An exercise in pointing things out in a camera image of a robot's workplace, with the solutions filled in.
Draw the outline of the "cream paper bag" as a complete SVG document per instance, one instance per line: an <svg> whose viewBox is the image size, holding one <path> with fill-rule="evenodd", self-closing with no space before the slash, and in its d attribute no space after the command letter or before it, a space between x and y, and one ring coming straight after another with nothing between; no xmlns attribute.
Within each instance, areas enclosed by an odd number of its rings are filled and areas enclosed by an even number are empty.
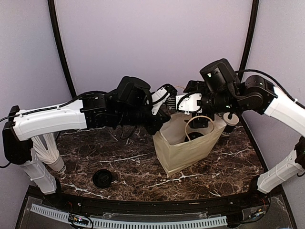
<svg viewBox="0 0 305 229"><path fill-rule="evenodd" d="M201 99L200 93L186 98L177 95L174 99L177 113L171 115L170 121L153 136L156 156L168 176L207 157L226 127L217 115L214 115L214 121L202 115L192 118L192 113L203 113L199 104ZM207 128L192 128L192 120L199 117L210 120Z"/></svg>

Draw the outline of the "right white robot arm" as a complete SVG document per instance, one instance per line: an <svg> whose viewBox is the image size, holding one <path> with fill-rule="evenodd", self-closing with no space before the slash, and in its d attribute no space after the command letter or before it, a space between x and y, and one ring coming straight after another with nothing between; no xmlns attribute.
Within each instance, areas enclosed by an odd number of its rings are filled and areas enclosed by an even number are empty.
<svg viewBox="0 0 305 229"><path fill-rule="evenodd" d="M226 80L221 75L207 74L205 81L188 96L185 105L186 112L198 115L253 110L284 123L301 135L283 161L255 179L255 188L243 197L246 206L255 206L262 193L267 194L292 176L305 172L305 110L265 78L252 75L241 83L237 78Z"/></svg>

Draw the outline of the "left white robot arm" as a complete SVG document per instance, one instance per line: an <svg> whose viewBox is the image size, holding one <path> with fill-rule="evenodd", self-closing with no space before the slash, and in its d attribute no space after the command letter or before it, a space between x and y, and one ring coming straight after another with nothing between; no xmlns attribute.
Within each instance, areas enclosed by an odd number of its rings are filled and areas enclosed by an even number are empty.
<svg viewBox="0 0 305 229"><path fill-rule="evenodd" d="M57 208L67 204L67 197L60 192L55 180L33 149L32 138L71 129L95 129L129 125L143 126L154 135L170 116L145 100L133 105L96 92L53 107L31 111L12 107L2 130L4 155L12 164L19 165L34 181L43 194Z"/></svg>

